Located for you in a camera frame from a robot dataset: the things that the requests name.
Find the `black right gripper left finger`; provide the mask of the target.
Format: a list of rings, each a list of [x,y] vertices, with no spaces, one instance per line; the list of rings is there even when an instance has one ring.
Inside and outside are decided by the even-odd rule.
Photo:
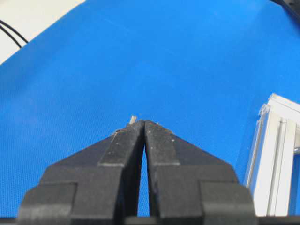
[[[47,167],[18,211],[20,225],[115,225],[135,216],[143,121]]]

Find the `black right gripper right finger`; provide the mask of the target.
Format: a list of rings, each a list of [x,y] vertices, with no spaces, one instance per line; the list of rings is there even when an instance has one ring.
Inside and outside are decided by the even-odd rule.
[[[254,225],[250,191],[233,167],[152,121],[145,122],[150,212],[164,225]]]

